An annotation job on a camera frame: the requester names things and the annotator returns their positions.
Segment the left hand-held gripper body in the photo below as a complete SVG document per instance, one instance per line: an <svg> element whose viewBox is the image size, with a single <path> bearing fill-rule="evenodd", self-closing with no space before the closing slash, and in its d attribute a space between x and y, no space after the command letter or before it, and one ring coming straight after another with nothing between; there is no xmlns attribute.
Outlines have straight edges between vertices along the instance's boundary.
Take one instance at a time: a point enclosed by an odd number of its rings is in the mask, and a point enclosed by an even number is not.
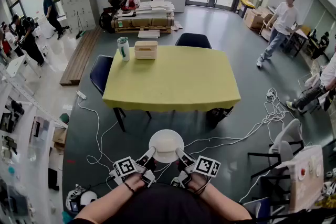
<svg viewBox="0 0 336 224"><path fill-rule="evenodd" d="M142 174L142 180L145 182L146 187L150 187L155 182L154 171L156 164L154 157L145 162L143 156L136 161L130 156L116 161L109 175L117 185L121 185L131 174L138 172Z"/></svg>

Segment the person's left hand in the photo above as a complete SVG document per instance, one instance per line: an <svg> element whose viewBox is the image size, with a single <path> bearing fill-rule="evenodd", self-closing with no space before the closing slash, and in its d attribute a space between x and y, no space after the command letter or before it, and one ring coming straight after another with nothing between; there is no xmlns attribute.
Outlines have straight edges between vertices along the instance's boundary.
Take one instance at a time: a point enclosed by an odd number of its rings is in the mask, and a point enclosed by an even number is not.
<svg viewBox="0 0 336 224"><path fill-rule="evenodd" d="M133 173L131 174L124 183L131 189L133 192L137 192L139 189L145 186L145 182L142 180L141 173Z"/></svg>

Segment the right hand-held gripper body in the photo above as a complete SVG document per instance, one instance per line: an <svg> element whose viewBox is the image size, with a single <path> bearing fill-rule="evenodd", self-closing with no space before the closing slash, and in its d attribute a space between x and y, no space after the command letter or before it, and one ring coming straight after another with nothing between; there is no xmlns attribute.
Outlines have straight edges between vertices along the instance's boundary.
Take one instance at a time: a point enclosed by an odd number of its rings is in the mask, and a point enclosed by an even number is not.
<svg viewBox="0 0 336 224"><path fill-rule="evenodd" d="M215 178L221 163L212 158L208 158L200 155L197 159L194 159L189 154L187 155L186 161L180 161L178 163L178 171L180 172L178 176L178 181L182 187L186 187L188 182L191 180L191 173L203 174L210 178Z"/></svg>

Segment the person's right hand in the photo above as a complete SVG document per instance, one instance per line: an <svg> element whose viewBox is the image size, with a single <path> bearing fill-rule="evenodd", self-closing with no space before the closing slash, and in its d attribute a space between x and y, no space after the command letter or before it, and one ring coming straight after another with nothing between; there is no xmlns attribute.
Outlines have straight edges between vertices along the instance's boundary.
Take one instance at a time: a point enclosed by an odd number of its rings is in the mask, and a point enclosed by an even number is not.
<svg viewBox="0 0 336 224"><path fill-rule="evenodd" d="M204 188L208 182L208 177L203 174L194 172L191 173L190 176L191 180L188 182L187 188L194 193L201 191L201 189Z"/></svg>

